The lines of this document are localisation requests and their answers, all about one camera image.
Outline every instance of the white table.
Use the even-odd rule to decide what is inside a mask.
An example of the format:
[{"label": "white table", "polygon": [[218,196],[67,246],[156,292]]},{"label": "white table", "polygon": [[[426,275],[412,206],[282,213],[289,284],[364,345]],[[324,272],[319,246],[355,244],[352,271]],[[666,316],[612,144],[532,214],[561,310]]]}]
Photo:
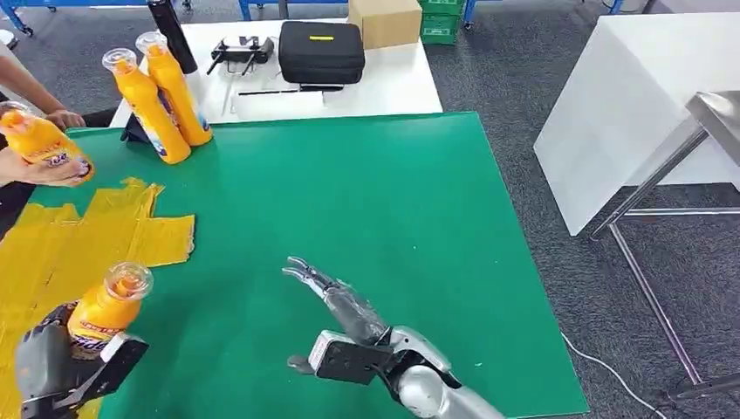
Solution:
[{"label": "white table", "polygon": [[[345,22],[345,19],[321,19]],[[388,115],[401,113],[438,113],[442,111],[421,41],[413,45],[365,51],[366,66],[362,80],[336,93],[288,93],[249,96],[232,106],[236,92],[294,89],[279,74],[277,41],[283,21],[229,22],[220,24],[184,24],[190,49],[198,63],[201,91],[197,96],[201,110],[210,123],[244,120],[285,120],[338,116]],[[209,76],[210,52],[227,36],[275,37],[276,54],[254,73],[243,78],[226,73],[219,65]],[[111,127],[124,127],[131,108],[121,101]]]},{"label": "white table", "polygon": [[[599,19],[534,145],[571,235],[697,129],[685,107],[696,92],[740,90],[737,51],[740,13]],[[709,139],[661,184],[739,181]]]}]

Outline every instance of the gray carpet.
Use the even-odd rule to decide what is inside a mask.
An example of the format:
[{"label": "gray carpet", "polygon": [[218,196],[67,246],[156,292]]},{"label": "gray carpet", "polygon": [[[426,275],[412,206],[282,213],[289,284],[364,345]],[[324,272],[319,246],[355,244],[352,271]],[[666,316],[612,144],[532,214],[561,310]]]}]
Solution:
[{"label": "gray carpet", "polygon": [[[183,22],[238,20],[236,1],[194,0]],[[532,255],[562,330],[582,351],[611,364],[636,393],[661,403],[661,391],[685,379],[609,236],[569,237],[531,146],[575,65],[596,19],[598,0],[480,3],[475,26],[457,46],[428,46],[442,105],[475,110],[509,188]],[[274,18],[267,6],[263,17]],[[292,17],[345,16],[343,6],[292,6]],[[70,108],[89,112],[119,100],[99,60],[153,28],[146,10],[27,10],[36,37],[20,59]],[[0,23],[8,27],[8,22]],[[660,188],[649,205],[740,205],[729,185]],[[737,218],[625,221],[623,231],[664,308],[705,377],[740,371]],[[593,418],[647,418],[602,367],[573,356]],[[665,408],[667,417],[738,418],[729,395]]]}]

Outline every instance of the green crate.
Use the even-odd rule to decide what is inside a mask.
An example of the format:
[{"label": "green crate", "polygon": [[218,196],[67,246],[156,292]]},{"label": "green crate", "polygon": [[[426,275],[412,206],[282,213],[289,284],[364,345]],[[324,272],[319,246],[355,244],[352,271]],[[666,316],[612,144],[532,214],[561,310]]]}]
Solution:
[{"label": "green crate", "polygon": [[424,14],[421,17],[421,41],[424,44],[453,45],[459,28],[459,16]]},{"label": "green crate", "polygon": [[465,0],[419,0],[419,5],[427,14],[460,16]]}]

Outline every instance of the cardboard box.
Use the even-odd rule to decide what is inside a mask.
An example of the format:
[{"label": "cardboard box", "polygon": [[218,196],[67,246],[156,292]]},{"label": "cardboard box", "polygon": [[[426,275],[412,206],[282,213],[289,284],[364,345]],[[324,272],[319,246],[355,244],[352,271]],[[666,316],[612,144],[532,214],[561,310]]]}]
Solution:
[{"label": "cardboard box", "polygon": [[419,39],[421,6],[416,0],[349,0],[347,22],[356,24],[366,50]]}]

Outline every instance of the white cable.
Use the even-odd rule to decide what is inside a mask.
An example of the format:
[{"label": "white cable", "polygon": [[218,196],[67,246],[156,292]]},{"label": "white cable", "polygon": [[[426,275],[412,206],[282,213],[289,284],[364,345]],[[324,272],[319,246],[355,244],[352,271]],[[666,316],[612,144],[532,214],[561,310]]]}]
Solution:
[{"label": "white cable", "polygon": [[614,371],[614,368],[612,368],[612,367],[609,367],[609,365],[608,365],[608,364],[606,364],[606,363],[605,363],[604,361],[602,361],[602,360],[600,360],[600,359],[598,359],[598,358],[594,358],[594,357],[592,357],[592,356],[589,356],[589,355],[586,355],[586,354],[584,354],[584,353],[580,352],[580,351],[579,351],[578,349],[576,349],[576,347],[575,347],[575,346],[574,346],[574,345],[573,345],[573,344],[571,343],[571,341],[570,341],[570,340],[568,339],[568,337],[567,337],[567,336],[565,336],[565,333],[562,333],[562,332],[560,332],[560,335],[562,335],[562,336],[563,336],[563,339],[565,339],[565,343],[567,343],[567,344],[568,344],[568,346],[569,346],[569,347],[571,347],[571,349],[573,350],[573,352],[575,352],[575,353],[576,353],[576,354],[578,354],[579,356],[582,356],[583,358],[586,358],[586,359],[587,359],[587,360],[589,360],[589,361],[594,361],[594,362],[596,362],[597,364],[601,365],[602,367],[604,367],[604,368],[608,369],[610,373],[614,374],[614,376],[615,376],[615,377],[617,377],[617,380],[619,380],[619,381],[620,381],[620,383],[621,383],[622,387],[624,387],[624,388],[625,388],[625,390],[626,390],[626,391],[627,391],[627,392],[629,393],[629,395],[631,395],[631,396],[632,396],[632,398],[633,398],[633,399],[635,399],[636,401],[640,402],[640,404],[641,404],[642,406],[645,406],[646,408],[650,409],[650,411],[651,411],[651,412],[654,412],[654,413],[655,413],[656,415],[658,415],[658,416],[659,416],[659,417],[660,417],[661,419],[667,419],[667,417],[666,417],[665,415],[663,415],[663,414],[661,413],[661,411],[660,411],[660,410],[658,410],[658,409],[654,408],[654,407],[653,407],[653,406],[652,406],[652,405],[651,405],[650,403],[648,403],[648,402],[645,402],[645,401],[644,401],[644,400],[642,400],[642,399],[641,399],[640,397],[638,397],[638,396],[637,396],[637,395],[636,395],[635,393],[633,393],[633,391],[632,391],[631,389],[629,389],[629,387],[628,387],[628,386],[627,386],[627,384],[626,384],[626,383],[624,382],[624,380],[622,380],[622,377],[620,377],[620,375],[619,375],[619,374],[617,374],[617,372],[616,372],[616,371]]}]

